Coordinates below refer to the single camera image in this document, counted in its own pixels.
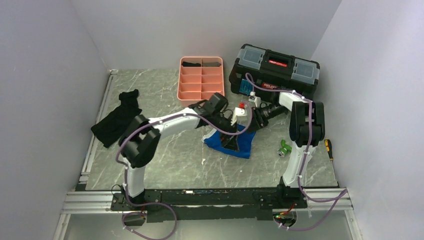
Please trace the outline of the blue underwear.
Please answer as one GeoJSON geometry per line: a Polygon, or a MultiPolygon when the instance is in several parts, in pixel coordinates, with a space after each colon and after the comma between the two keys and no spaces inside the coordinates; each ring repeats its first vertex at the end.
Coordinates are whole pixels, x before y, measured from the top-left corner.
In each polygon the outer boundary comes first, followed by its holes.
{"type": "Polygon", "coordinates": [[[236,138],[235,140],[238,146],[237,150],[224,147],[221,141],[222,133],[214,128],[208,134],[204,135],[201,141],[206,144],[207,147],[225,155],[249,159],[251,157],[252,142],[255,134],[255,131],[250,133],[246,131],[240,135],[235,135],[234,138],[236,138]]]}

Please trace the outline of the black underwear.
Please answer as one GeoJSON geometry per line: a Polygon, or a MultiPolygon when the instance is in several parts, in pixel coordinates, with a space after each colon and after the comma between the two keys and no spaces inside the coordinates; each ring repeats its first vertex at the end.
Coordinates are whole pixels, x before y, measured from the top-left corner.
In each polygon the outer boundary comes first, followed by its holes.
{"type": "Polygon", "coordinates": [[[120,105],[90,128],[93,135],[105,148],[109,148],[118,141],[132,120],[141,114],[142,109],[139,108],[138,96],[138,89],[120,93],[118,96],[120,105]]]}

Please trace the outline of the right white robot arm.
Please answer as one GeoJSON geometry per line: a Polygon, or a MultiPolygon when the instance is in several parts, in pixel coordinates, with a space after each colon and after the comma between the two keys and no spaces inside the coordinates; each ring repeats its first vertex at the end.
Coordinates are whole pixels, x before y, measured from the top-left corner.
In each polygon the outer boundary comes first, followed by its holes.
{"type": "Polygon", "coordinates": [[[267,106],[261,106],[261,100],[254,92],[249,101],[254,103],[249,132],[258,131],[266,127],[270,119],[290,112],[288,132],[292,141],[291,153],[282,180],[286,187],[302,187],[306,166],[317,145],[325,138],[324,104],[309,100],[294,90],[280,92],[278,100],[267,106]]]}

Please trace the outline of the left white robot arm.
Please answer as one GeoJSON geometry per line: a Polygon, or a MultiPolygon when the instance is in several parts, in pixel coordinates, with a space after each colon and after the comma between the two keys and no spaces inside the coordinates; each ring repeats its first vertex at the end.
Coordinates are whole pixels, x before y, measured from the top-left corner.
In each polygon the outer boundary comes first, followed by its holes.
{"type": "Polygon", "coordinates": [[[145,201],[146,165],[155,156],[160,140],[187,130],[211,126],[221,133],[225,144],[236,141],[240,134],[237,120],[250,115],[243,108],[231,110],[225,116],[228,100],[215,92],[210,99],[190,104],[183,110],[162,117],[146,118],[137,115],[118,141],[116,161],[124,166],[124,204],[139,209],[145,201]]]}

